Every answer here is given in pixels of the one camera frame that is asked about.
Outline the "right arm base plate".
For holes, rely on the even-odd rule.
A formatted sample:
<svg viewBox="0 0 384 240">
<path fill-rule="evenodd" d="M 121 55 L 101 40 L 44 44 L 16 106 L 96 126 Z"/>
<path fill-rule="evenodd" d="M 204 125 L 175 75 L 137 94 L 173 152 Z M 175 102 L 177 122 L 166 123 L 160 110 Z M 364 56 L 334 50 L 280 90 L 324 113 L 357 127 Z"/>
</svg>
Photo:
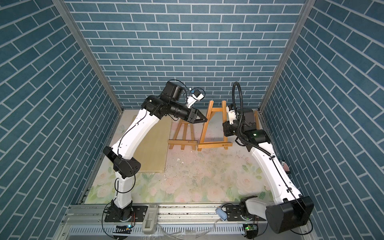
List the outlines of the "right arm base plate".
<svg viewBox="0 0 384 240">
<path fill-rule="evenodd" d="M 265 221 L 265 219 L 257 216 L 252 215 L 248 212 L 245 206 L 243 205 L 234 205 L 234 204 L 228 204 L 223 205 L 222 210 L 227 214 L 228 221 L 235 222 L 235 221 Z"/>
</svg>

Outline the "wooden canvas board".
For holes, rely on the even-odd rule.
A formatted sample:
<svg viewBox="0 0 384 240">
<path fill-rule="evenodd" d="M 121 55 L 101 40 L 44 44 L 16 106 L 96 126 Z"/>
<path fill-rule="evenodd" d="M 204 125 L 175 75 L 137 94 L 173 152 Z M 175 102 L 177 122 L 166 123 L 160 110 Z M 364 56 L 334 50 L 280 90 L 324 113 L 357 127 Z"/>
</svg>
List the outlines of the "wooden canvas board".
<svg viewBox="0 0 384 240">
<path fill-rule="evenodd" d="M 150 129 L 137 147 L 134 158 L 141 163 L 140 173 L 164 172 L 171 124 L 171 118 L 162 118 Z"/>
</svg>

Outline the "wooden easel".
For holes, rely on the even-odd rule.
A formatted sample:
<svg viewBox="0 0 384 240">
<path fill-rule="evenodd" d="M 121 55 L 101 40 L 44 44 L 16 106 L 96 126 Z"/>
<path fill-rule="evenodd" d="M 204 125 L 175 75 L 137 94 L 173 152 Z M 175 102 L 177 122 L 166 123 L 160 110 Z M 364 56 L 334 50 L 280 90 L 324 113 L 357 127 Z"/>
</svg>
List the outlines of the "wooden easel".
<svg viewBox="0 0 384 240">
<path fill-rule="evenodd" d="M 255 123 L 257 130 L 261 129 L 260 120 L 259 120 L 259 112 L 257 110 L 254 110 L 254 117 L 255 117 Z"/>
<path fill-rule="evenodd" d="M 196 150 L 198 141 L 195 139 L 193 124 L 179 120 L 173 137 L 168 140 L 168 145 L 169 150 L 172 150 L 174 146 L 181 146 L 181 150 L 190 146 L 192 150 Z"/>
<path fill-rule="evenodd" d="M 222 148 L 228 150 L 233 146 L 223 133 L 222 123 L 227 121 L 227 102 L 222 101 L 220 107 L 214 107 L 214 101 L 209 102 L 207 109 L 207 122 L 203 124 L 201 137 L 197 145 L 198 152 L 204 149 Z"/>
</svg>

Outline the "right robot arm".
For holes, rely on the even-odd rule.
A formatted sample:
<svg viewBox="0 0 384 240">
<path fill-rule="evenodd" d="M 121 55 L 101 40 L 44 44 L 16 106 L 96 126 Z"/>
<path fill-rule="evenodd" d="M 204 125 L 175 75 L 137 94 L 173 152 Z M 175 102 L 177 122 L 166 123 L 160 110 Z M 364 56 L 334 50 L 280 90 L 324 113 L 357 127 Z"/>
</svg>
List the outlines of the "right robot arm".
<svg viewBox="0 0 384 240">
<path fill-rule="evenodd" d="M 277 158 L 267 133 L 257 130 L 254 125 L 244 130 L 237 120 L 225 122 L 223 130 L 226 137 L 236 136 L 246 146 L 263 171 L 273 195 L 271 203 L 262 200 L 261 196 L 242 199 L 242 215 L 258 216 L 267 220 L 276 234 L 292 231 L 310 222 L 314 202 L 311 197 L 303 196 L 292 183 Z"/>
</svg>

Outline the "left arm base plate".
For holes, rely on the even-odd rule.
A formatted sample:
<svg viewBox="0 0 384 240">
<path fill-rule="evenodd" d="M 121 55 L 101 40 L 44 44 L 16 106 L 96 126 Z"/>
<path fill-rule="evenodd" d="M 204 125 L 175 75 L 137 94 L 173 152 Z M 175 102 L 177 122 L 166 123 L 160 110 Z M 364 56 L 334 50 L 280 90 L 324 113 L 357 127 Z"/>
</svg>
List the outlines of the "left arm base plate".
<svg viewBox="0 0 384 240">
<path fill-rule="evenodd" d="M 132 217 L 135 215 L 135 222 L 142 222 L 144 220 L 144 217 L 146 215 L 148 206 L 133 206 L 131 208 L 131 214 L 129 215 L 128 222 L 133 222 Z M 109 223 L 113 222 L 123 222 L 123 220 L 120 220 L 118 215 L 113 212 L 111 207 L 107 207 L 107 209 L 104 211 L 104 221 Z"/>
</svg>

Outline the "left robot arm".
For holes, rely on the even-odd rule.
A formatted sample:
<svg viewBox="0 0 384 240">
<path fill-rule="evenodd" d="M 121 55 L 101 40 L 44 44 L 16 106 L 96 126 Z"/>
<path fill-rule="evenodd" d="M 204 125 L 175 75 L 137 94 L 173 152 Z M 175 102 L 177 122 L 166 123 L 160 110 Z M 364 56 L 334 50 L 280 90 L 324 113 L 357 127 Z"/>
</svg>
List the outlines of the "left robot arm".
<svg viewBox="0 0 384 240">
<path fill-rule="evenodd" d="M 128 130 L 112 146 L 106 146 L 103 153 L 113 163 L 116 172 L 115 190 L 116 198 L 109 208 L 118 220 L 127 222 L 132 218 L 132 193 L 136 184 L 136 174 L 140 170 L 141 163 L 134 158 L 134 153 L 150 131 L 164 116 L 174 116 L 191 124 L 205 123 L 208 119 L 192 105 L 204 98 L 204 95 L 195 90 L 187 98 L 185 105 L 177 102 L 177 97 L 161 94 L 149 96 Z"/>
</svg>

